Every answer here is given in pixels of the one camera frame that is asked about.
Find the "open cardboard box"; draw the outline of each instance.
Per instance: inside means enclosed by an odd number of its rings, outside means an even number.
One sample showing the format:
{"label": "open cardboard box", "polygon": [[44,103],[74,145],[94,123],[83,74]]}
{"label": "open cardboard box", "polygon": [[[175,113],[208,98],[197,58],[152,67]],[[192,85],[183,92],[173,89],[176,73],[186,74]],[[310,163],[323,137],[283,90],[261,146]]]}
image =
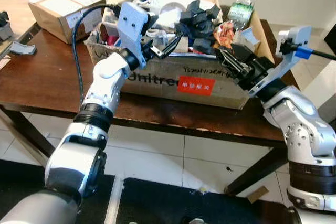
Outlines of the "open cardboard box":
{"label": "open cardboard box", "polygon": [[[254,36],[260,40],[256,55],[265,56],[273,62],[256,12],[252,15],[250,26],[253,28]],[[100,29],[106,30],[104,24],[101,24]],[[96,35],[91,35],[85,44],[93,64],[118,50],[98,43]],[[175,57],[150,60],[144,69],[137,69],[131,73],[122,87],[122,92],[232,109],[242,109],[248,101],[247,93],[226,76],[226,70],[219,62]]]}

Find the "table leg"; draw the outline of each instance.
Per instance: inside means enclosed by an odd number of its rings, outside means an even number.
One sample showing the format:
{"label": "table leg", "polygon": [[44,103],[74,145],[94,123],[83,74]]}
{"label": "table leg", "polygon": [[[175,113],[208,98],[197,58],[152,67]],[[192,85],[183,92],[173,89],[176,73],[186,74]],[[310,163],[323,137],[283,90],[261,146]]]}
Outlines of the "table leg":
{"label": "table leg", "polygon": [[48,140],[18,111],[7,110],[0,105],[0,110],[6,116],[9,124],[21,134],[30,144],[36,147],[47,157],[50,157],[54,147]]}
{"label": "table leg", "polygon": [[262,157],[256,164],[240,175],[230,185],[225,188],[225,194],[236,196],[249,186],[258,182],[277,168],[284,165],[287,160],[286,148],[273,148]]}

